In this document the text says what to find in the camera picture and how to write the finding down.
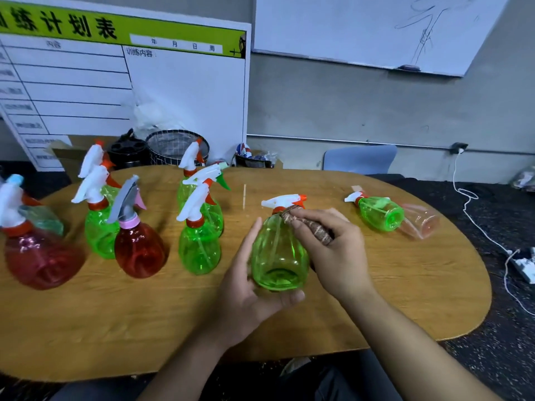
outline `left hand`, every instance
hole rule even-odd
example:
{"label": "left hand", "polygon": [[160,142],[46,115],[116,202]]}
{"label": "left hand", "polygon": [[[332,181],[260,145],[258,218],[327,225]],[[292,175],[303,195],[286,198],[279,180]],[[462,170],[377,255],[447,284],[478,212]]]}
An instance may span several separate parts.
{"label": "left hand", "polygon": [[262,296],[255,293],[255,283],[247,276],[247,261],[261,228],[262,218],[257,218],[225,273],[216,303],[203,324],[203,328],[224,350],[242,342],[276,312],[304,300],[302,290],[272,292]]}

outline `finger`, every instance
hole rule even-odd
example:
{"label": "finger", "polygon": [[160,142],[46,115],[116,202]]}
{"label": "finger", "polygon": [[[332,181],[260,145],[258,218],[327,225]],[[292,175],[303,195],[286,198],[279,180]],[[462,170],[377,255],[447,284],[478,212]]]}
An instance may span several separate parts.
{"label": "finger", "polygon": [[258,300],[253,303],[252,308],[255,311],[258,321],[262,322],[276,312],[285,308],[290,308],[303,300],[303,290],[273,292],[268,295],[258,297]]}
{"label": "finger", "polygon": [[318,241],[314,236],[309,227],[307,227],[303,222],[295,220],[292,221],[291,226],[294,229],[295,237],[301,242],[303,247],[314,256],[321,250],[325,250],[324,245]]}
{"label": "finger", "polygon": [[333,230],[336,236],[344,233],[348,228],[351,228],[352,223],[344,221],[337,215],[332,215],[321,209],[292,209],[291,215],[295,215],[299,218],[306,218],[311,221],[317,221],[323,226]]}
{"label": "finger", "polygon": [[252,224],[251,229],[244,237],[244,240],[241,242],[240,248],[237,250],[236,255],[234,256],[234,261],[232,262],[232,269],[238,269],[239,272],[243,272],[247,275],[247,260],[251,255],[252,244],[255,242],[260,229],[262,228],[262,218],[258,217],[256,221]]}
{"label": "finger", "polygon": [[332,214],[334,216],[337,216],[340,219],[343,219],[346,222],[349,222],[349,220],[346,218],[346,216],[344,214],[342,214],[340,211],[338,211],[336,208],[326,209],[325,212],[328,212],[328,213],[330,213],[330,214]]}

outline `floor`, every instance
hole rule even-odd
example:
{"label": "floor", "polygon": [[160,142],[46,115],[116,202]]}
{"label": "floor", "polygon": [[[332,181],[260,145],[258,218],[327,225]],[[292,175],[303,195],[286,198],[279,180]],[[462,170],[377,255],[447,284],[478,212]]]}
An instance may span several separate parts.
{"label": "floor", "polygon": [[[63,173],[51,173],[46,177],[29,174],[24,187],[29,194],[41,198],[68,182]],[[428,202],[454,222],[476,247],[491,277],[493,300],[486,320],[471,334],[441,345],[504,400],[534,400],[535,317],[525,313],[505,291],[505,256],[462,213],[464,197],[453,190],[450,182],[403,179],[391,183]],[[462,183],[462,187],[479,195],[480,199],[470,203],[468,211],[493,239],[508,249],[535,246],[534,196],[506,185]],[[513,268],[510,268],[509,287],[529,310],[535,312],[535,290]],[[350,364],[352,352],[320,358]],[[202,399],[251,399],[252,393],[270,386],[285,363],[285,360],[279,360],[218,366]],[[150,375],[145,375],[132,380],[149,378]],[[61,386],[0,375],[0,401],[45,401]]]}

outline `white trigger sprayer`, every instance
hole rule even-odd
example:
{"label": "white trigger sprayer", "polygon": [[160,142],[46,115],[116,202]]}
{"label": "white trigger sprayer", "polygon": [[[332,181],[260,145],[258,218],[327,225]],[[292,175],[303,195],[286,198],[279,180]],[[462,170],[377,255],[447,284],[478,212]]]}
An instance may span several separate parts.
{"label": "white trigger sprayer", "polygon": [[283,211],[284,209],[291,207],[292,205],[298,205],[304,208],[303,201],[306,201],[307,197],[304,194],[288,194],[288,195],[279,195],[274,197],[271,200],[266,200],[261,202],[263,207],[273,208],[273,213]]}

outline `forearm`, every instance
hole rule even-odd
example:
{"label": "forearm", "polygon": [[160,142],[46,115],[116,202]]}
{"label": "forearm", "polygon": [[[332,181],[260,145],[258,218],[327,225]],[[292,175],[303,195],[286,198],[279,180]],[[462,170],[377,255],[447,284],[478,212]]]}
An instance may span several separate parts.
{"label": "forearm", "polygon": [[197,401],[224,353],[206,331],[193,332],[154,377],[138,401]]}
{"label": "forearm", "polygon": [[341,303],[405,400],[500,400],[375,290]]}

